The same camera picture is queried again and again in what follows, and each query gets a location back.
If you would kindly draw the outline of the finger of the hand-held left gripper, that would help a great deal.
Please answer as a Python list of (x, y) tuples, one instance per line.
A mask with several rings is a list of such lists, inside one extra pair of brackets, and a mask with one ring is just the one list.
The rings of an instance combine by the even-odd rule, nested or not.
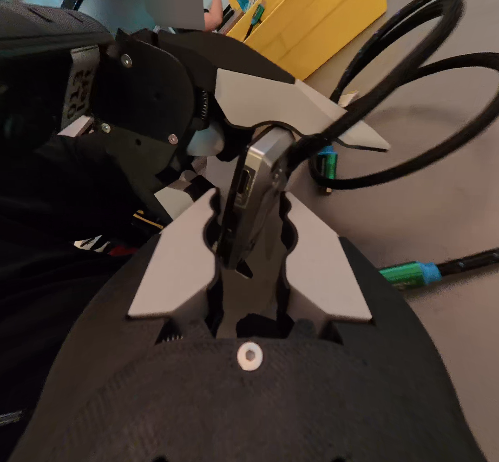
[(219, 188), (202, 174), (188, 169), (177, 180), (157, 191), (155, 198), (174, 221), (212, 190), (218, 191)]
[[(215, 100), (229, 123), (251, 128), (276, 121), (294, 127), (300, 135), (325, 130), (347, 113), (301, 80), (288, 84), (240, 72), (217, 69)], [(219, 154), (228, 141), (221, 134), (221, 122), (196, 133), (187, 146), (187, 155), (209, 157)], [(355, 149), (389, 151), (390, 144), (373, 128), (360, 121), (338, 137), (340, 144)]]

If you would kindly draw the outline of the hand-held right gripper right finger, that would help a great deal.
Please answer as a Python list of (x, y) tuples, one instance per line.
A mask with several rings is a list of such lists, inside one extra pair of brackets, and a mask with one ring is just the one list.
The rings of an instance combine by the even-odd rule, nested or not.
[(309, 320), (318, 333), (329, 322), (371, 322), (338, 234), (290, 192), (281, 194), (279, 215), (285, 254), (277, 283), (278, 320)]

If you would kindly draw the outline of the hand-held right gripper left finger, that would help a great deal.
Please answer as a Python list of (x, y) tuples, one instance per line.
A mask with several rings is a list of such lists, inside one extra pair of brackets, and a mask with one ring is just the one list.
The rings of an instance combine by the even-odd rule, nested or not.
[(219, 209), (220, 193), (211, 188), (163, 230), (129, 318), (215, 321), (222, 314), (221, 267), (209, 244)]

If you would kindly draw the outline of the yellow plastic bin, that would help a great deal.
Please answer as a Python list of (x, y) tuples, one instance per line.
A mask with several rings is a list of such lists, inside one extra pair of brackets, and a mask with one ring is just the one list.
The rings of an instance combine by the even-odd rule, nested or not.
[(387, 0), (256, 0), (224, 34), (305, 80), (386, 10)]

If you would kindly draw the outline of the person's black clothing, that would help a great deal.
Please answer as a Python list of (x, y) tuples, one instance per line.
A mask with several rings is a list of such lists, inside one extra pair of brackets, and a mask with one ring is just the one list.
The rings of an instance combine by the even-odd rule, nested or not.
[(74, 321), (129, 258), (74, 246), (128, 229), (143, 203), (117, 194), (1, 190), (1, 416), (35, 407)]

